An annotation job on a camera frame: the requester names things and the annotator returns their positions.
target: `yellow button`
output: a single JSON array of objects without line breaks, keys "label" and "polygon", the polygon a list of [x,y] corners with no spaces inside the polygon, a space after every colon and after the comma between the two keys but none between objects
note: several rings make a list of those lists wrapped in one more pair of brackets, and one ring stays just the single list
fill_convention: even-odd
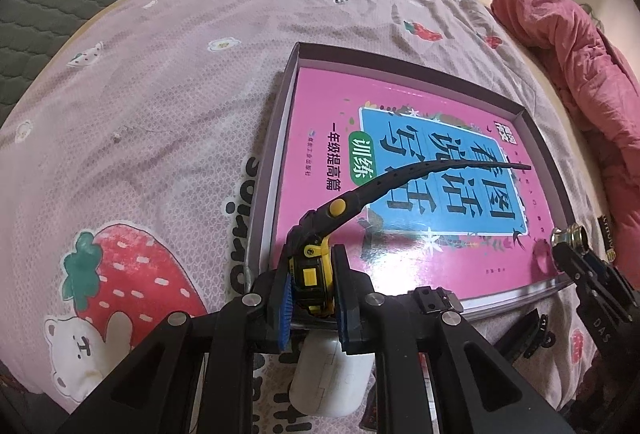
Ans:
[{"label": "yellow button", "polygon": [[318,278],[316,277],[315,268],[305,268],[302,270],[302,276],[305,278],[305,286],[317,286]]},{"label": "yellow button", "polygon": [[347,208],[347,203],[344,202],[344,199],[338,198],[333,200],[329,205],[329,213],[334,217],[338,217],[341,213],[343,213]]}]

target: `pink blanket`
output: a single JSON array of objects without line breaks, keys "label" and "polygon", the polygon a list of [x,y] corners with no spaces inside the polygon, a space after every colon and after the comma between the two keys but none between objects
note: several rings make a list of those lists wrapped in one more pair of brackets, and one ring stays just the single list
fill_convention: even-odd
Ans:
[{"label": "pink blanket", "polygon": [[640,90],[622,54],[572,0],[493,0],[511,34],[543,63],[590,144],[614,221],[616,265],[640,286]]}]

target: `bed sheet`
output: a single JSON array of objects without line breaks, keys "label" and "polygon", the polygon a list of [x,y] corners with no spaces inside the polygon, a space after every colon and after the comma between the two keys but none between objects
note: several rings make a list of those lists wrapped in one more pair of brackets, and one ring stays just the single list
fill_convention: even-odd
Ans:
[{"label": "bed sheet", "polygon": [[[262,141],[298,41],[437,68],[525,106],[576,217],[600,244],[601,207],[595,189],[583,189],[588,169],[564,109],[485,5],[121,0],[96,16],[0,129],[0,250],[7,252],[0,259],[0,358],[27,388],[73,410],[167,312],[214,311],[242,289]],[[422,38],[411,24],[440,38]],[[488,36],[503,43],[488,46]],[[571,289],[540,303],[558,343],[518,363],[553,406],[572,397],[593,356],[576,303]],[[520,314],[476,327],[494,340]],[[84,356],[89,344],[91,360]],[[357,432],[362,407],[344,419],[292,410],[287,386],[299,348],[294,342],[291,353],[256,358],[260,431]]]}]

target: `silver bolt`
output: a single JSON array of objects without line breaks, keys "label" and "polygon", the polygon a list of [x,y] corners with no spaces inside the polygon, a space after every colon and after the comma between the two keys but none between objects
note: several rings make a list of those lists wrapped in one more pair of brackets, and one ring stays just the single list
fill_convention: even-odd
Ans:
[{"label": "silver bolt", "polygon": [[385,301],[385,296],[382,293],[369,293],[364,300],[370,306],[380,306]]},{"label": "silver bolt", "polygon": [[262,302],[262,297],[257,293],[247,293],[242,297],[242,304],[245,306],[257,306],[260,302]]},{"label": "silver bolt", "polygon": [[181,326],[187,321],[187,315],[181,311],[175,311],[167,317],[166,321],[172,326]]},{"label": "silver bolt", "polygon": [[445,311],[442,314],[442,321],[449,326],[457,326],[462,322],[462,318],[455,311]]}]

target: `open box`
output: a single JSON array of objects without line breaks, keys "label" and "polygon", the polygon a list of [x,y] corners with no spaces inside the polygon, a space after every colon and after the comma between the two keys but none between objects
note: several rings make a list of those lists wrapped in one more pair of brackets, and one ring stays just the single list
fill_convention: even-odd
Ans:
[{"label": "open box", "polygon": [[527,111],[500,94],[409,62],[298,43],[277,95],[255,186],[248,290],[306,211],[386,170],[433,159],[520,162],[467,168],[387,193],[331,235],[377,291],[456,293],[468,319],[567,286],[548,238],[574,214]]}]

